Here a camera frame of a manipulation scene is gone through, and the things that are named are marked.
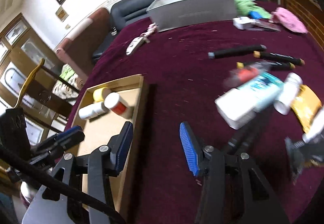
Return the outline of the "black marker gold cap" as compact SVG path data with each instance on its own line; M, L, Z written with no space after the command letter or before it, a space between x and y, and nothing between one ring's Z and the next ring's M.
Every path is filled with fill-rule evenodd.
M292 56L287 56L287 55L282 55L282 54L277 54L277 53L254 51L253 56L255 58L266 59L266 60L270 60L270 61L292 63L293 65L297 65L297 66L305 65L305 61L301 58L295 58Z

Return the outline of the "silver grey long box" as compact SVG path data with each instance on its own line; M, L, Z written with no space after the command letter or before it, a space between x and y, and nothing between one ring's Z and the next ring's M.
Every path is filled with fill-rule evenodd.
M237 16L234 0L154 0L146 12L159 32Z

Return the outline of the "black marker yellow cap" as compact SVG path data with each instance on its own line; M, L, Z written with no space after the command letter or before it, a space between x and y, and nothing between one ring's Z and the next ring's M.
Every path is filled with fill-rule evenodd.
M249 65L262 65L268 70L293 70L295 65L292 63L281 63L272 61L259 61L259 62L237 62L237 68L242 69Z

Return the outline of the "pink cloth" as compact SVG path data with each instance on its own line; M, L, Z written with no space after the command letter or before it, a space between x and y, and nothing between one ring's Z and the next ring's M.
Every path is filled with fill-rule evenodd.
M291 11L278 7L271 12L271 21L284 26L286 29L294 33L307 34L306 26Z

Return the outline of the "white bottle green label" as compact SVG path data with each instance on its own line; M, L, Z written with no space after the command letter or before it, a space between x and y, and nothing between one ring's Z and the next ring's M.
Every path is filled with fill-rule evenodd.
M281 92L274 101L275 110L282 115L287 115L302 84L303 81L299 75L296 73L289 73L283 83Z

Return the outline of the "clear pen package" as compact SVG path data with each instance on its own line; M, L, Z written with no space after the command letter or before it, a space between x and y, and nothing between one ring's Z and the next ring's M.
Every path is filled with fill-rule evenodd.
M276 24L256 19L247 30L280 32L281 28Z

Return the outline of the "cardboard tray box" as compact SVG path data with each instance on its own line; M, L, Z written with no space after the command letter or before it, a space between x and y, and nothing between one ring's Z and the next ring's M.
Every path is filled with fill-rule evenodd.
M94 102L93 92L102 87L107 87L112 92L117 92L121 95L132 109L130 117L126 119L114 112L108 112L92 120L85 121L76 112L74 118L71 120L71 125L81 126L85 134L85 139L77 146L69 149L68 152L76 156L89 154L96 148L107 144L111 137L121 131L126 121L133 123L133 140L127 155L125 167L119 176L110 178L115 208L126 220L129 214L134 169L148 95L148 84L144 76L137 74L90 87L83 94L81 102L76 105L77 108L81 109L92 104Z

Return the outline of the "white pill bottle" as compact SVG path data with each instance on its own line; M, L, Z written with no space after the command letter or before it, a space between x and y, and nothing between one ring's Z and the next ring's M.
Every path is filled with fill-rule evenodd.
M91 105L87 105L79 110L79 117L82 120L89 120L96 118L102 114L106 114L109 112L109 109L104 105L104 102L92 103Z

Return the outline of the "green cloth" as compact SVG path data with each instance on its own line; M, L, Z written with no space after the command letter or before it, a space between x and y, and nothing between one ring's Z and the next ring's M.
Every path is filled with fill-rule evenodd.
M271 14L252 0L234 0L239 16L252 19L270 19Z

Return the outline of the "teal white pack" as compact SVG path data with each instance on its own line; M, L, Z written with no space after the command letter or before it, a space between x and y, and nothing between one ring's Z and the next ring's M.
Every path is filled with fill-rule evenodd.
M253 110L261 112L270 105L282 91L283 81L268 72L264 72L238 87L253 101Z

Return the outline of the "black gold snack packet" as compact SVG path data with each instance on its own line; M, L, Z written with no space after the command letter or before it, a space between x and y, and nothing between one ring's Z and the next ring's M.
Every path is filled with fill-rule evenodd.
M291 179L295 185L304 168L323 167L323 133L308 143L285 138Z

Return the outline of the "small white charger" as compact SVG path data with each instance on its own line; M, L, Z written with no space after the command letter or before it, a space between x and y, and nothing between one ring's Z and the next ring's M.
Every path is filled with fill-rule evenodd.
M246 30L255 26L255 20L249 17L233 18L233 25L239 30Z

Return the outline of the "white bottle red cap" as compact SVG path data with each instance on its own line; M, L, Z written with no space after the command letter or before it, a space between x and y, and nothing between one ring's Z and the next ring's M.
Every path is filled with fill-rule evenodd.
M323 130L323 123L324 123L323 114L324 114L324 110L323 108L321 108L315 115L309 131L302 136L302 140L305 143L309 143Z

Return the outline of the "white power adapter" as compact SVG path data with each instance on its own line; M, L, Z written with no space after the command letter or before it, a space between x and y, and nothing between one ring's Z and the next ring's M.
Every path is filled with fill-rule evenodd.
M229 127L237 130L253 119L253 101L238 88L230 89L215 100L216 108Z

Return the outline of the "yellow foil packet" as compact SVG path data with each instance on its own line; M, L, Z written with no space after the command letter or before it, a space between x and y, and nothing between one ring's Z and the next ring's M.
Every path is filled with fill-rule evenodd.
M291 104L303 131L308 133L317 112L321 109L322 102L314 91L306 86L300 85L299 92Z

